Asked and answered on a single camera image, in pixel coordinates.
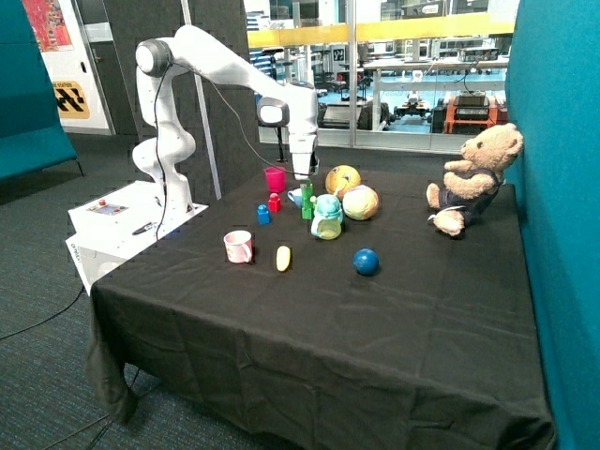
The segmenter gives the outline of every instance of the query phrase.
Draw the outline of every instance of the teddy bear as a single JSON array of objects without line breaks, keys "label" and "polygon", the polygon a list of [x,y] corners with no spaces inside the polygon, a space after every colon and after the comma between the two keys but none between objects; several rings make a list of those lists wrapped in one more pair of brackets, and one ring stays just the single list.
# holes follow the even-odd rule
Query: teddy bear
[{"label": "teddy bear", "polygon": [[429,217],[439,230],[453,238],[464,236],[491,204],[504,182],[506,170],[523,150],[523,136],[514,124],[496,125],[466,141],[462,160],[444,164],[444,187],[427,187],[429,207],[439,210]]}]

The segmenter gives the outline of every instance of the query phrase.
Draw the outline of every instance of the pen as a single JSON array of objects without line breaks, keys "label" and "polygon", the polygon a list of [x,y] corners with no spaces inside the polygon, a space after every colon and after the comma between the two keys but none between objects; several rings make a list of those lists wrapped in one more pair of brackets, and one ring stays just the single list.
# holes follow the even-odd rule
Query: pen
[{"label": "pen", "polygon": [[142,234],[144,232],[147,232],[148,230],[152,229],[154,227],[154,224],[152,222],[148,222],[146,223],[143,227],[138,228],[135,232],[133,232],[132,234],[135,236],[137,234]]}]

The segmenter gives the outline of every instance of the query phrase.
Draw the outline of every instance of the glass window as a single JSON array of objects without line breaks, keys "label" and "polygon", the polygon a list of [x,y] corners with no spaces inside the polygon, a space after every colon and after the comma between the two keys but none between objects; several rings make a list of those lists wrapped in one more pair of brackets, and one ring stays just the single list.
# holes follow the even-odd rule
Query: glass window
[{"label": "glass window", "polygon": [[281,49],[262,60],[265,73],[318,90],[321,144],[456,152],[507,120],[514,22],[494,16],[500,0],[250,3],[263,7],[248,42]]}]

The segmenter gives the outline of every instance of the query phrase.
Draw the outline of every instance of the red cup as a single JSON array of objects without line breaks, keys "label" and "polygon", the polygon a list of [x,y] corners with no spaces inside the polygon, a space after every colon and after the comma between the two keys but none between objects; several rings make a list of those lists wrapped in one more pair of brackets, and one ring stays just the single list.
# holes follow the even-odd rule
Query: red cup
[{"label": "red cup", "polygon": [[279,194],[285,190],[285,169],[283,167],[267,167],[264,170],[264,176],[270,192]]}]

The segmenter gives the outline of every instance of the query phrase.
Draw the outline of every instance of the blue cup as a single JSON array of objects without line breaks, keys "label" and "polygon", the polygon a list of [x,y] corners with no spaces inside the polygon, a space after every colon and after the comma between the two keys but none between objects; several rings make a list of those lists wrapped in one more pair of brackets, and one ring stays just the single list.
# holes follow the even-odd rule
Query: blue cup
[{"label": "blue cup", "polygon": [[302,189],[288,190],[288,199],[290,199],[298,208],[302,208]]}]

